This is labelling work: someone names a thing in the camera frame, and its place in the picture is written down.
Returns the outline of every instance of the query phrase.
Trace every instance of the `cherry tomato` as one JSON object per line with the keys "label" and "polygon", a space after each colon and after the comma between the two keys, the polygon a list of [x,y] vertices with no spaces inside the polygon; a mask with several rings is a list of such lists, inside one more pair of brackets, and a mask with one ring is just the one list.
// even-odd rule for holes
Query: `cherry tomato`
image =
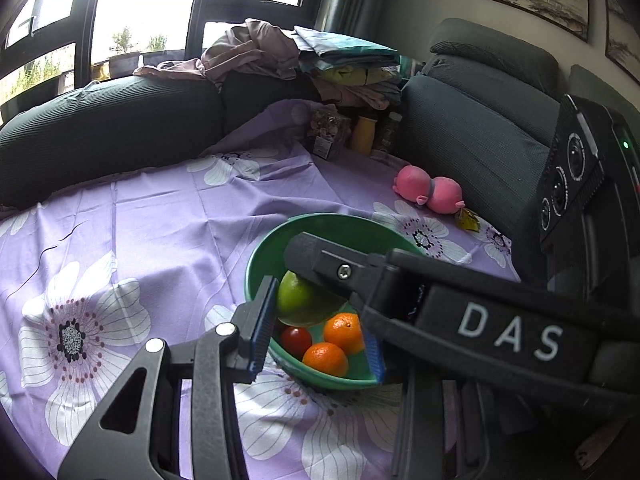
{"label": "cherry tomato", "polygon": [[313,344],[313,341],[309,330],[306,328],[289,326],[280,335],[280,343],[293,357],[302,359],[302,356]]}

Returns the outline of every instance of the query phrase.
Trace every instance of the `pig plush toy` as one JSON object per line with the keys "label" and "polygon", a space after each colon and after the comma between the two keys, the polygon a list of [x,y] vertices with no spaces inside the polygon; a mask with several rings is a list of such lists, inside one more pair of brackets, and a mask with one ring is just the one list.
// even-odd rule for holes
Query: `pig plush toy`
{"label": "pig plush toy", "polygon": [[405,166],[394,179],[394,191],[409,202],[425,205],[435,213],[453,214],[465,206],[462,188],[446,176],[431,178],[417,166]]}

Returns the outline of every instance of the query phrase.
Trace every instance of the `green bowl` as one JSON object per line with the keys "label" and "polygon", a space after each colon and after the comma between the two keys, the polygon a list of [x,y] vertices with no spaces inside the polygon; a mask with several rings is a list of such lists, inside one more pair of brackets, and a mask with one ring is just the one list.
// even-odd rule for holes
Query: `green bowl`
{"label": "green bowl", "polygon": [[[289,240],[305,231],[363,253],[386,254],[395,248],[420,253],[404,237],[371,220],[332,213],[296,216],[267,234],[255,248],[244,276],[244,295],[247,301],[255,297],[264,276],[282,279],[287,271],[284,266],[284,249]],[[345,304],[342,310],[351,311],[351,307]],[[323,323],[319,323],[309,327],[314,343],[322,342],[323,326]],[[364,352],[349,357],[349,371],[346,377],[341,378],[323,374],[302,364],[302,361],[285,351],[274,338],[271,338],[269,349],[276,362],[289,374],[321,388],[359,390],[378,384],[369,370]]]}

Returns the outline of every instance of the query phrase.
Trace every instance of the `wall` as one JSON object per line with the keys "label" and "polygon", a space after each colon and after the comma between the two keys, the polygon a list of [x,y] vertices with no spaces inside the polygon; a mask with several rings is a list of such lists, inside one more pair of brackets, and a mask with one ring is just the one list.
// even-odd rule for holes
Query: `wall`
{"label": "wall", "polygon": [[445,18],[464,18],[536,44],[551,53],[566,79],[580,64],[612,85],[640,109],[640,86],[604,55],[607,37],[605,0],[590,0],[589,42],[523,10],[493,0],[386,0],[377,41],[402,54],[427,60],[429,38]]}

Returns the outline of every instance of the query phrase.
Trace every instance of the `camera lens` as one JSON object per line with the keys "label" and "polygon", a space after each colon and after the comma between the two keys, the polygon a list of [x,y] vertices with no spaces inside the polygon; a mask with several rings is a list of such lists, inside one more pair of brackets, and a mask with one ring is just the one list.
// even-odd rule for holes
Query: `camera lens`
{"label": "camera lens", "polygon": [[580,180],[584,173],[584,146],[578,134],[571,134],[566,146],[566,158],[569,162],[569,172],[574,180]]}
{"label": "camera lens", "polygon": [[566,178],[562,168],[556,168],[554,174],[554,181],[551,190],[551,202],[554,205],[554,210],[557,215],[560,215],[566,207]]}
{"label": "camera lens", "polygon": [[549,222],[551,222],[551,208],[549,207],[549,200],[542,199],[542,228],[546,231],[549,228]]}

